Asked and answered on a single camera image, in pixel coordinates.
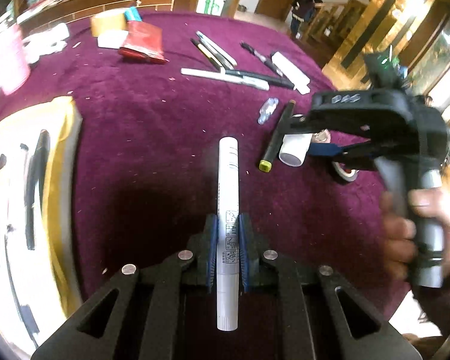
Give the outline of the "person right hand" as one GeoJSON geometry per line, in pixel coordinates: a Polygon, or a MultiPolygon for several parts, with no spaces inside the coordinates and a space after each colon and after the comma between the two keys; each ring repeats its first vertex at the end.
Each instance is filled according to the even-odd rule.
{"type": "MultiPolygon", "coordinates": [[[[424,218],[437,219],[445,233],[443,275],[450,275],[450,194],[443,189],[416,189],[409,192],[412,211],[424,218]]],[[[418,250],[412,239],[416,225],[393,210],[390,193],[384,193],[380,209],[385,231],[385,270],[395,279],[404,281],[408,276],[408,265],[418,250]]]]}

